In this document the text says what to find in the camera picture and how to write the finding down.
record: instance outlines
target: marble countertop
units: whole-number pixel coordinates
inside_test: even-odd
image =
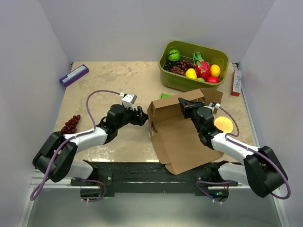
[[[71,70],[82,64],[89,68],[89,73],[66,88],[55,131],[59,131],[65,122],[77,114],[82,116],[77,126],[78,132],[92,128],[85,102],[87,96],[98,89],[134,93],[138,96],[135,105],[142,106],[144,112],[151,101],[160,98],[161,93],[175,95],[181,92],[161,84],[160,70],[156,61],[77,61],[73,63]],[[237,121],[240,128],[239,140],[254,145],[242,96],[230,95],[232,73],[233,67],[230,63],[226,80],[218,87],[218,90],[224,93],[221,105]],[[96,93],[90,98],[89,108],[96,123],[99,123],[112,104],[120,103],[120,96],[111,93]],[[215,117],[218,116],[227,115],[218,111]],[[95,162],[158,162],[148,124],[143,127],[127,125],[118,131],[118,136],[112,142],[82,151],[76,155],[75,159]],[[235,161],[227,155],[223,155],[217,161],[221,160]]]

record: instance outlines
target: red grapes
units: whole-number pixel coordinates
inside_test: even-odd
[[[61,134],[73,134],[76,133],[77,124],[79,123],[81,116],[74,115],[68,122],[65,123],[65,126],[61,129]]]
[[[186,71],[190,68],[194,68],[194,65],[190,61],[179,60],[171,69],[170,67],[166,67],[165,70],[184,76]]]

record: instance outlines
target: lemon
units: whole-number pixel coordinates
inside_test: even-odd
[[[197,79],[196,71],[193,68],[190,68],[186,71],[185,76],[191,79]]]
[[[219,66],[217,65],[212,65],[210,67],[210,74],[213,76],[213,77],[218,77],[221,73],[221,69]]]

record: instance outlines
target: green object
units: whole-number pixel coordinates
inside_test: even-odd
[[[169,51],[169,53],[167,54],[167,59],[169,61],[179,61],[181,58],[181,54],[178,50],[171,50]]]
[[[167,55],[170,51],[178,49],[182,53],[182,59],[193,63],[193,53],[200,52],[203,59],[210,65],[216,64],[221,69],[220,82],[216,84],[207,83],[197,79],[187,78],[163,69],[167,63]],[[228,56],[222,51],[190,44],[182,41],[172,41],[167,44],[161,59],[159,60],[160,79],[164,86],[171,87],[180,91],[191,91],[198,88],[213,88],[216,89],[225,81],[225,76],[229,64]]]
[[[171,95],[168,95],[168,94],[162,93],[162,94],[161,94],[160,99],[162,99],[162,98],[167,98],[167,97],[170,97],[170,96],[171,96]]]

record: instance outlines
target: red and white package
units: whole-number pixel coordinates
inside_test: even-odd
[[[235,69],[233,73],[233,79],[232,79],[232,96],[239,96],[241,94],[241,78],[242,78],[242,73],[240,70]]]

